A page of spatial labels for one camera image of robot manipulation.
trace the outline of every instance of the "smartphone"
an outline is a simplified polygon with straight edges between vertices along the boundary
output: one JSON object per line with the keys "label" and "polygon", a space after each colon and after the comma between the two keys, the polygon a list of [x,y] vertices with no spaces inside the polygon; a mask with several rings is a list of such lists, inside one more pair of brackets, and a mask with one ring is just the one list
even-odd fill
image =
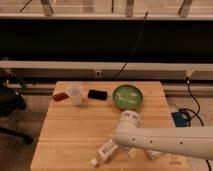
{"label": "smartphone", "polygon": [[106,100],[107,99],[107,92],[106,91],[100,91],[100,90],[89,90],[88,98]]}

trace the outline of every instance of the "wooden table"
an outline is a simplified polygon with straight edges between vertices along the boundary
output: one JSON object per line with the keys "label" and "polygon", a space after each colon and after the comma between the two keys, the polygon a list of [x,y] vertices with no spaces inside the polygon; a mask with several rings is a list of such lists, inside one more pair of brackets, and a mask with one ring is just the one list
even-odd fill
{"label": "wooden table", "polygon": [[[58,82],[54,94],[63,92],[72,82]],[[79,82],[83,87],[83,104],[71,105],[70,99],[51,100],[43,124],[32,171],[185,171],[185,157],[165,154],[150,160],[144,150],[137,149],[131,159],[126,151],[117,150],[104,165],[94,168],[90,161],[97,149],[110,139],[121,114],[112,101],[113,90],[122,84],[138,87],[144,101],[137,111],[141,115],[141,127],[173,127],[170,110],[159,82]],[[105,90],[107,101],[88,99],[89,89]]]}

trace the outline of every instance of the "cup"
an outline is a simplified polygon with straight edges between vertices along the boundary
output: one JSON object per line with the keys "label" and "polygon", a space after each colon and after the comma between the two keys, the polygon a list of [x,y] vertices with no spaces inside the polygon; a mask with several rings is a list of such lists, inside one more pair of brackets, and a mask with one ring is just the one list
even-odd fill
{"label": "cup", "polygon": [[72,84],[65,88],[65,93],[71,99],[74,106],[79,106],[82,103],[83,89],[79,84]]}

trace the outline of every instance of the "black cable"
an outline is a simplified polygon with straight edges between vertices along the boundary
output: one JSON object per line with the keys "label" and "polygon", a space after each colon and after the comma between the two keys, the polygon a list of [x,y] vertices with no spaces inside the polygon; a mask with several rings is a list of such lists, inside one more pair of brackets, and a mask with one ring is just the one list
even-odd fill
{"label": "black cable", "polygon": [[189,114],[189,112],[185,109],[179,109],[179,112],[182,114],[182,115],[185,115],[184,117],[184,120],[186,121],[186,123],[188,123],[188,127],[191,126],[191,116]]}
{"label": "black cable", "polygon": [[112,0],[112,8],[111,8],[111,12],[114,13],[114,5],[115,5],[115,1]]}
{"label": "black cable", "polygon": [[123,65],[123,67],[121,68],[121,70],[112,78],[113,80],[115,80],[124,70],[124,68],[126,67],[126,65],[128,64],[128,62],[130,61],[130,59],[133,57],[133,55],[135,54],[135,51],[138,48],[139,43],[141,42],[141,40],[143,39],[143,35],[144,35],[144,28],[145,28],[145,22],[147,20],[147,16],[148,16],[148,12],[146,12],[144,20],[143,20],[143,25],[141,28],[141,31],[139,33],[138,39],[134,45],[134,47],[132,48],[132,51],[130,53],[130,56],[128,57],[128,59],[126,60],[125,64]]}
{"label": "black cable", "polygon": [[194,99],[194,101],[197,103],[197,106],[198,106],[198,109],[197,109],[197,114],[200,112],[200,104],[199,102],[197,101],[197,99],[193,96],[192,92],[191,92],[191,89],[190,89],[190,80],[189,80],[189,77],[186,77],[186,83],[187,83],[187,88],[188,88],[188,91],[189,91],[189,94],[190,96]]}
{"label": "black cable", "polygon": [[[187,113],[189,114],[189,112],[193,113],[194,115],[192,117],[190,117],[190,120],[189,120],[189,127],[191,126],[191,120],[195,117],[197,117],[201,123],[202,126],[204,126],[204,123],[203,123],[203,120],[201,119],[201,117],[199,116],[199,112],[200,112],[200,104],[199,102],[197,101],[197,99],[193,96],[192,92],[191,92],[191,89],[190,89],[190,80],[189,78],[187,77],[186,78],[186,83],[187,83],[187,87],[188,87],[188,91],[189,91],[189,94],[190,96],[193,98],[193,100],[197,103],[197,106],[198,106],[198,109],[197,109],[197,112],[193,111],[192,109],[188,109],[188,108],[183,108],[183,109],[180,109],[180,112],[183,112],[183,113]],[[206,160],[206,164],[208,166],[208,170],[209,171],[212,171],[212,168],[211,168],[211,165],[209,163],[208,160]]]}
{"label": "black cable", "polygon": [[166,50],[167,50],[167,47],[168,47],[168,44],[169,44],[169,40],[170,40],[171,35],[172,35],[173,28],[174,28],[174,26],[170,25],[169,30],[168,30],[168,34],[167,34],[167,36],[165,36],[166,40],[165,40],[165,43],[164,43],[162,50],[161,50],[162,54],[166,53]]}
{"label": "black cable", "polygon": [[207,166],[208,166],[209,171],[212,171],[212,167],[211,167],[211,165],[210,165],[210,163],[209,163],[208,160],[206,160],[206,164],[207,164]]}
{"label": "black cable", "polygon": [[24,11],[24,9],[25,9],[32,1],[33,1],[33,0],[27,1],[27,2],[24,4],[24,6],[19,10],[19,12]]}

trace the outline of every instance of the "black wall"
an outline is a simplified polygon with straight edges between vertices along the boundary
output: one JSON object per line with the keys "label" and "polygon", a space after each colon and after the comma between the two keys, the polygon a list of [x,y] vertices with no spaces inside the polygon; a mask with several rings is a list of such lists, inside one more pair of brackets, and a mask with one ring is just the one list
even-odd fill
{"label": "black wall", "polygon": [[[126,61],[143,21],[0,19],[0,58]],[[146,21],[131,62],[213,63],[212,21]]]}

